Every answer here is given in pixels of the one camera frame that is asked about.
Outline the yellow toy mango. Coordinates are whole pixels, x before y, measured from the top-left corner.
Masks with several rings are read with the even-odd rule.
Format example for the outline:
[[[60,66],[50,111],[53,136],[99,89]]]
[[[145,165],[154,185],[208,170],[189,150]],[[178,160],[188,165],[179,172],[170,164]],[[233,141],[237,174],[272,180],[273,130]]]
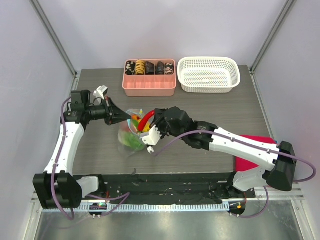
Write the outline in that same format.
[[[131,118],[132,118],[132,120],[135,120],[135,121],[137,121],[138,123],[140,123],[141,120],[142,120],[142,118],[141,118],[139,115],[137,115],[137,114],[133,114],[133,115],[131,116]]]

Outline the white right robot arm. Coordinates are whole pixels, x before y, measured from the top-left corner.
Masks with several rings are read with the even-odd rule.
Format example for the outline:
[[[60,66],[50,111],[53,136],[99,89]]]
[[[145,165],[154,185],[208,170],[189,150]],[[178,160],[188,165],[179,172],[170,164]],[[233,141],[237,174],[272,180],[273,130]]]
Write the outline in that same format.
[[[293,188],[297,161],[289,142],[265,143],[239,136],[215,124],[193,120],[176,106],[155,109],[150,130],[141,140],[152,153],[152,147],[166,136],[183,140],[194,149],[221,152],[256,164],[255,168],[233,174],[225,186],[230,197],[256,187],[270,186],[283,192]]]

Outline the clear zip top bag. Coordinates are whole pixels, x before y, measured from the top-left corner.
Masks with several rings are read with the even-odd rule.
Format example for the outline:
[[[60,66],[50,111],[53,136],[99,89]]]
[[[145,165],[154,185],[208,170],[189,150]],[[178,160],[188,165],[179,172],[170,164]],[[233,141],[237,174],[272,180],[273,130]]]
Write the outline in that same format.
[[[142,133],[150,131],[151,122],[148,120],[142,132],[138,131],[138,126],[144,118],[143,109],[129,109],[126,111],[131,119],[120,123],[118,129],[118,150],[123,157],[128,158],[137,152],[145,149],[145,145],[140,139]]]

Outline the red toy chili pepper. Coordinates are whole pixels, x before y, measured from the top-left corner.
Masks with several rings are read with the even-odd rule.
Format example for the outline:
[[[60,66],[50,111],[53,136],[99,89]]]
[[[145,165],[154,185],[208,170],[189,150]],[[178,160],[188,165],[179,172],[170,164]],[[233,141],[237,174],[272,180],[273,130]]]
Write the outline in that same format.
[[[139,132],[149,132],[151,127],[150,127],[150,123],[149,120],[151,119],[151,117],[153,117],[155,115],[155,110],[152,110],[150,112],[148,112],[139,122],[137,130]]]

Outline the green toy lettuce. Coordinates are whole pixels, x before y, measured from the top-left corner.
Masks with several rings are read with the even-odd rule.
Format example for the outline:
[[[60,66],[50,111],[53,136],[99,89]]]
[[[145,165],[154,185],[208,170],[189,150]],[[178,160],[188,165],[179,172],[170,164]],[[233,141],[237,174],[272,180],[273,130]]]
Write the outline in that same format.
[[[128,147],[133,152],[141,151],[145,148],[139,137],[132,132],[120,131],[118,133],[118,140],[123,146]]]

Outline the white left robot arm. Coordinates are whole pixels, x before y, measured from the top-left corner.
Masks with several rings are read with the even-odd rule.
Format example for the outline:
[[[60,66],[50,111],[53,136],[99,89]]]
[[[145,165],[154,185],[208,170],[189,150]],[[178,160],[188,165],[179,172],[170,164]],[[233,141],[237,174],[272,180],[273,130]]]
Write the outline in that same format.
[[[74,90],[62,104],[56,147],[43,173],[33,177],[35,192],[44,209],[77,208],[89,194],[97,200],[106,195],[101,176],[75,179],[73,167],[79,143],[90,122],[104,120],[112,126],[131,118],[107,93],[104,85],[94,91]]]

